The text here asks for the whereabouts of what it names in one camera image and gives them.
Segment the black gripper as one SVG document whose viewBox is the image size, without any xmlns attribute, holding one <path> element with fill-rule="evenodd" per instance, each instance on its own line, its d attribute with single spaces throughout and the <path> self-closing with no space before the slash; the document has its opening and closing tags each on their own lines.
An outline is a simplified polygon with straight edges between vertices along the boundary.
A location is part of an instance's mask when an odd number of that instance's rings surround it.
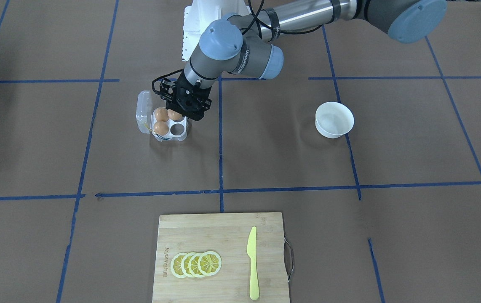
<svg viewBox="0 0 481 303">
<path fill-rule="evenodd" d="M 205 112 L 211 107 L 212 100 L 208 98 L 211 88 L 200 88 L 179 77 L 175 84 L 172 100 L 172 110 L 194 121 L 204 118 Z"/>
</svg>

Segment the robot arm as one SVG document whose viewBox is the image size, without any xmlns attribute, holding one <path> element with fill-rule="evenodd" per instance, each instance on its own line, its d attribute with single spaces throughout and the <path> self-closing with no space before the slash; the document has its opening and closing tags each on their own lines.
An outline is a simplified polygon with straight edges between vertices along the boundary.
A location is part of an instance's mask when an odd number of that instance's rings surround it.
<svg viewBox="0 0 481 303">
<path fill-rule="evenodd" d="M 442 21 L 444 0 L 295 0 L 254 9 L 250 0 L 195 0 L 184 11 L 182 59 L 177 80 L 161 80 L 157 94 L 171 109 L 201 120 L 210 109 L 212 85 L 222 73 L 273 79 L 283 52 L 273 45 L 338 20 L 360 19 L 400 43 L 414 43 Z"/>
</svg>

